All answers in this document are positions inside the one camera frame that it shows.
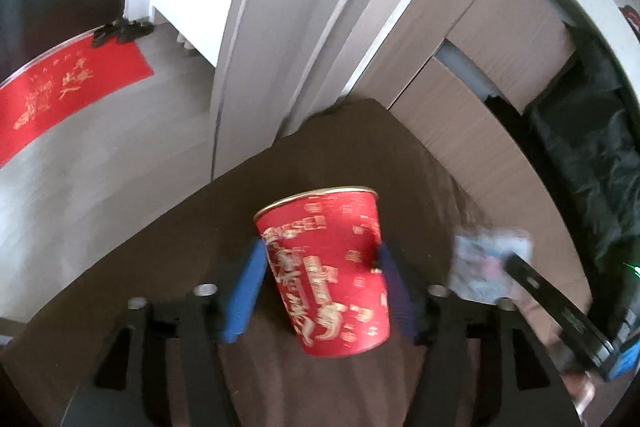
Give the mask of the person's hand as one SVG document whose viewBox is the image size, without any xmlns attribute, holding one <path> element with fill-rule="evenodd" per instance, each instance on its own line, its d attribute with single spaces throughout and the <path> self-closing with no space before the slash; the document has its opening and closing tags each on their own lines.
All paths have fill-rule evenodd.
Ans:
<svg viewBox="0 0 640 427">
<path fill-rule="evenodd" d="M 561 378 L 577 414 L 582 416 L 596 394 L 592 378 L 588 373 L 563 374 Z"/>
</svg>

